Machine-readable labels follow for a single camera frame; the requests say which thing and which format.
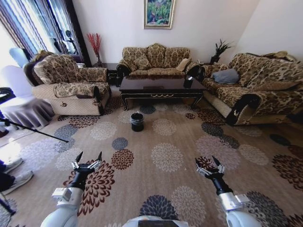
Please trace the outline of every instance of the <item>vase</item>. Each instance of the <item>vase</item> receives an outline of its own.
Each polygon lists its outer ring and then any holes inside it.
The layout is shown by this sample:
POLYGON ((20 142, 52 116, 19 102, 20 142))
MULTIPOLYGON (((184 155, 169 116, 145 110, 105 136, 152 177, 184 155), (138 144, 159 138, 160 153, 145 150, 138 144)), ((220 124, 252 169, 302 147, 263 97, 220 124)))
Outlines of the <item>vase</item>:
POLYGON ((101 67, 102 66, 102 61, 100 59, 99 53, 96 54, 96 57, 97 57, 97 66, 101 67))
POLYGON ((219 56, 214 55, 213 57, 211 57, 210 59, 210 64, 213 65, 215 62, 218 62, 220 59, 219 56))

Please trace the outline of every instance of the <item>red decorative plant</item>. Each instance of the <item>red decorative plant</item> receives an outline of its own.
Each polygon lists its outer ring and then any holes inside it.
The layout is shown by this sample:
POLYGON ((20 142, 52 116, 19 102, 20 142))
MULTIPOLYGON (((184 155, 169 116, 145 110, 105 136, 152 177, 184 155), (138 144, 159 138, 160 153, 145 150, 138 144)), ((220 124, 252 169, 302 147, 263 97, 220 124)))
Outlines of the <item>red decorative plant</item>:
POLYGON ((100 60, 99 50, 101 46, 101 36, 98 33, 88 33, 87 38, 95 52, 95 55, 97 57, 97 65, 101 65, 102 62, 100 60))

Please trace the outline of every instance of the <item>black bucket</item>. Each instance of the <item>black bucket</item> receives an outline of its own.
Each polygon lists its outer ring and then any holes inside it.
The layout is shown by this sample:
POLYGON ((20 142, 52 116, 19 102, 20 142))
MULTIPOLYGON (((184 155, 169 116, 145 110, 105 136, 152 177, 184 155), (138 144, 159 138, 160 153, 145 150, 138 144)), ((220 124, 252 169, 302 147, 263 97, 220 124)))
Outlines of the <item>black bucket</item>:
POLYGON ((141 113, 134 113, 131 116, 132 130, 142 131, 144 129, 143 125, 143 115, 141 113))

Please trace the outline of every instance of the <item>person's foot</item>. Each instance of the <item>person's foot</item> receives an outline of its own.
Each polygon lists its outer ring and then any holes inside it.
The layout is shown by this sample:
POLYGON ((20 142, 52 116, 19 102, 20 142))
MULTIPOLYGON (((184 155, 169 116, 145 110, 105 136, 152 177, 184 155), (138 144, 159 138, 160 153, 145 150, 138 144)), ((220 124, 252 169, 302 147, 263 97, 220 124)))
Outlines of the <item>person's foot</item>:
POLYGON ((11 161, 11 162, 8 162, 7 164, 5 164, 6 168, 5 168, 4 173, 5 174, 9 173, 13 169, 17 168, 22 162, 23 162, 22 158, 17 158, 15 160, 11 161))
POLYGON ((8 188, 7 190, 2 191, 2 194, 7 195, 11 193, 13 190, 27 183, 33 177, 33 175, 34 175, 33 171, 28 171, 24 174, 17 176, 14 180, 13 185, 10 186, 10 188, 8 188))

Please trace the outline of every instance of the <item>picture frame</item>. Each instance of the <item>picture frame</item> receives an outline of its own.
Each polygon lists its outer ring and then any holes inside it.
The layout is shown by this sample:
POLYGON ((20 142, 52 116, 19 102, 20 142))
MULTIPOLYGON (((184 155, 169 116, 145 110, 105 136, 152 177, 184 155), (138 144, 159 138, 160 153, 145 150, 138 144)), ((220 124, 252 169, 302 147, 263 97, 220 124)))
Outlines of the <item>picture frame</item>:
POLYGON ((144 29, 171 29, 176 0, 144 0, 144 29))

